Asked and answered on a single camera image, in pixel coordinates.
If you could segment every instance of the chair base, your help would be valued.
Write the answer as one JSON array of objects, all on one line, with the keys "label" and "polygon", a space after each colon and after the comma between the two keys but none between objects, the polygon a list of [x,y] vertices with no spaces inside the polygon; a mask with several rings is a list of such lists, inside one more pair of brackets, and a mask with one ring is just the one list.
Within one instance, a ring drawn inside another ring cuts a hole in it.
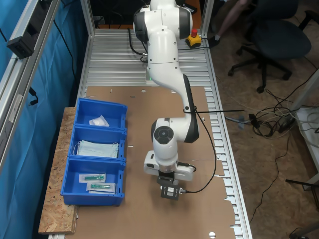
[{"label": "chair base", "polygon": [[241,63],[236,64],[236,65],[233,65],[232,68],[229,70],[228,75],[229,76],[233,76],[234,75],[234,70],[236,68],[258,63],[258,69],[262,70],[262,86],[257,88],[257,92],[259,94],[263,93],[264,89],[266,87],[267,65],[272,65],[272,66],[284,71],[285,74],[283,75],[283,80],[287,81],[291,77],[292,72],[290,70],[288,70],[286,67],[284,67],[283,65],[279,64],[277,61],[274,61],[272,59],[264,57],[262,54],[260,54],[260,52],[254,50],[254,49],[251,49],[251,48],[249,48],[247,46],[240,47],[240,49],[238,51],[236,51],[236,54],[237,55],[243,54],[243,50],[249,52],[250,54],[255,56],[255,58],[247,60],[247,61],[244,61],[244,62],[241,62]]}]

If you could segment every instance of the office chair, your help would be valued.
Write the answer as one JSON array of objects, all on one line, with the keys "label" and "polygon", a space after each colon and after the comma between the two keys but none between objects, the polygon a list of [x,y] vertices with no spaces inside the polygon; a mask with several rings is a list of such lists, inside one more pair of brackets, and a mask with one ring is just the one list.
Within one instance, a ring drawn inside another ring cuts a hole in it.
[{"label": "office chair", "polygon": [[311,43],[303,31],[293,23],[282,20],[293,17],[297,8],[298,0],[258,0],[255,10],[248,17],[250,26],[245,35],[257,50],[242,46],[236,52],[241,55],[245,50],[255,58],[232,66],[228,75],[233,76],[236,68],[258,63],[258,68],[262,69],[262,86],[257,88],[259,94],[266,87],[267,65],[284,71],[283,80],[288,80],[292,72],[275,60],[303,57],[311,49]]}]

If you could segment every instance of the blue fabric wall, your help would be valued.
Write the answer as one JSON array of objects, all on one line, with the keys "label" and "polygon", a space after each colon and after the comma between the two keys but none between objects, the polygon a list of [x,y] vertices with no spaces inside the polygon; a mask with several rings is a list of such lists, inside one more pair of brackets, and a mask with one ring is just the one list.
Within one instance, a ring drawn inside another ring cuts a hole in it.
[{"label": "blue fabric wall", "polygon": [[[72,52],[76,71],[88,37],[80,1],[66,8],[60,4],[55,20]],[[28,106],[34,100],[28,94],[0,174],[0,239],[32,238],[50,146],[73,83],[71,57],[53,24],[32,82],[39,102]]]},{"label": "blue fabric wall", "polygon": [[[0,28],[8,41],[27,2],[28,0],[0,0]],[[0,80],[11,56],[12,51],[7,48],[0,35]]]}]

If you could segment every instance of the brown cardboard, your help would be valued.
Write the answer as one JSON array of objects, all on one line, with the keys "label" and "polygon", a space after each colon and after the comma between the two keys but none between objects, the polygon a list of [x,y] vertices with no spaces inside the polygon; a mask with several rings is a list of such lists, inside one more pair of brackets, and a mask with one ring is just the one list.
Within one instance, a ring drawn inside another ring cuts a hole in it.
[{"label": "brown cardboard", "polygon": [[[193,87],[192,93],[198,110],[207,111],[204,88]],[[172,201],[161,198],[156,177],[143,172],[145,155],[153,149],[151,125],[157,118],[183,116],[179,95],[160,87],[89,87],[87,96],[128,106],[127,145],[134,147],[127,148],[123,203],[119,207],[80,207],[76,232],[68,235],[68,239],[194,239],[209,238],[210,232],[216,234],[216,239],[235,238],[230,227],[235,224],[234,210],[231,203],[225,201],[222,178],[214,177],[203,191],[182,194],[178,201]],[[201,117],[208,119],[205,125],[212,135],[209,115],[201,114]],[[197,167],[193,181],[179,183],[189,191],[203,188],[214,169],[209,137],[204,127],[200,130],[200,138],[195,143],[178,145],[179,159]],[[224,175],[220,160],[216,175]]]},{"label": "brown cardboard", "polygon": [[[180,185],[201,189],[210,176],[195,174]],[[125,198],[119,207],[79,207],[76,232],[68,239],[235,239],[234,210],[223,179],[215,177],[201,192],[182,194],[178,201],[160,197],[156,176],[143,172],[143,162],[126,166]]]},{"label": "brown cardboard", "polygon": [[[205,89],[192,87],[191,90],[197,110],[208,111]],[[153,149],[151,126],[155,120],[184,117],[180,95],[164,87],[88,87],[86,96],[90,99],[118,102],[128,106],[127,146],[133,147],[126,149],[127,162],[144,161],[147,152]],[[200,114],[200,116],[205,119],[204,123],[213,138],[209,114]],[[178,143],[179,160],[214,160],[207,132],[202,123],[200,121],[198,123],[199,139],[194,143]]]}]

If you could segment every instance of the blue plastic bin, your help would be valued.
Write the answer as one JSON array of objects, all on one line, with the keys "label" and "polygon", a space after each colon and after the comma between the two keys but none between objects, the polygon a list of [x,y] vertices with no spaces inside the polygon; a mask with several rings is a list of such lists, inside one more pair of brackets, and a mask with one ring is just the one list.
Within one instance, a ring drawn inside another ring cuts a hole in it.
[{"label": "blue plastic bin", "polygon": [[88,126],[90,125],[90,120],[98,118],[102,115],[110,125],[107,128],[127,130],[125,128],[127,109],[127,106],[114,102],[79,98],[76,106],[74,122],[76,125]]},{"label": "blue plastic bin", "polygon": [[[73,126],[68,156],[83,157],[83,158],[99,158],[108,160],[124,161],[124,147],[125,147],[126,132],[120,130],[112,130],[108,128],[101,129],[100,127],[85,127],[85,126]],[[119,144],[119,151],[117,158],[106,157],[92,157],[92,156],[78,156],[76,144],[79,141],[88,141],[91,143],[104,143],[104,144]]]},{"label": "blue plastic bin", "polygon": [[[124,199],[123,174],[125,163],[111,160],[68,157],[61,187],[67,205],[112,206]],[[115,194],[91,194],[86,183],[79,183],[79,174],[106,173],[106,183],[116,183]]]}]

